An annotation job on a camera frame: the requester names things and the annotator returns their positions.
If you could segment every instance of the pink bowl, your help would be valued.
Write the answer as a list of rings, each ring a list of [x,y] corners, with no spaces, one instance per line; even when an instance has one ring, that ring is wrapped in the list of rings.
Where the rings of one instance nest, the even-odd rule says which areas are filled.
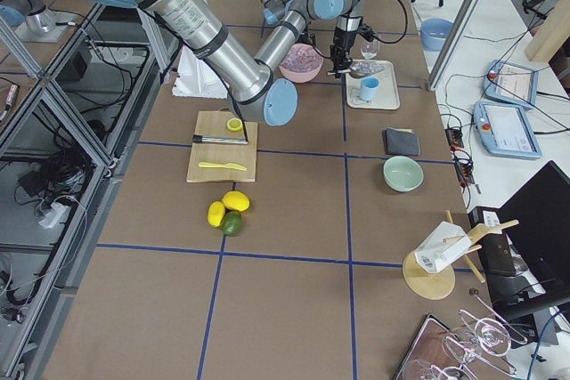
[[[294,44],[279,70],[291,82],[302,84],[314,79],[321,70],[323,58],[309,44]]]

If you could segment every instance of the bowl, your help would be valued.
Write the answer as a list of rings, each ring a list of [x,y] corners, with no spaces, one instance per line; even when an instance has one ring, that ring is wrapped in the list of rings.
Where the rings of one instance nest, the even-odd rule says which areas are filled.
[[[283,77],[296,84],[314,79],[324,59],[309,44],[294,44],[279,65]]]
[[[421,23],[419,36],[426,51],[441,51],[445,39],[452,31],[453,23],[442,18],[430,18]]]
[[[393,156],[384,163],[384,180],[396,191],[411,191],[422,184],[424,172],[412,158]]]

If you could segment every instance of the white plug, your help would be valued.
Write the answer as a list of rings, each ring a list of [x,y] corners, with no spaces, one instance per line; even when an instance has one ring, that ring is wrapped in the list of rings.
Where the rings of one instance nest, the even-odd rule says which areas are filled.
[[[51,229],[63,217],[68,208],[59,202],[53,202],[51,209],[37,223],[44,229]]]

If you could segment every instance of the white tray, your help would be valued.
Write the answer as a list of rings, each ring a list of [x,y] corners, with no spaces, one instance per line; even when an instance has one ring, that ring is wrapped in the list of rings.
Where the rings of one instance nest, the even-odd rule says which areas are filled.
[[[395,83],[394,64],[390,61],[379,60],[368,60],[368,62],[376,62],[384,66],[382,71],[372,75],[380,81],[380,85],[376,91],[376,96],[372,101],[362,101],[358,97],[361,79],[355,79],[346,74],[346,102],[350,107],[355,109],[397,109],[400,107],[400,96],[398,95],[398,86]]]

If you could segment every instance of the green bowl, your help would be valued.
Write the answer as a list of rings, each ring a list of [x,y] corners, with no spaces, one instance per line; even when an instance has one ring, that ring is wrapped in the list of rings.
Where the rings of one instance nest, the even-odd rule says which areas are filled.
[[[384,180],[396,191],[411,191],[424,181],[424,172],[415,160],[394,156],[384,163]]]

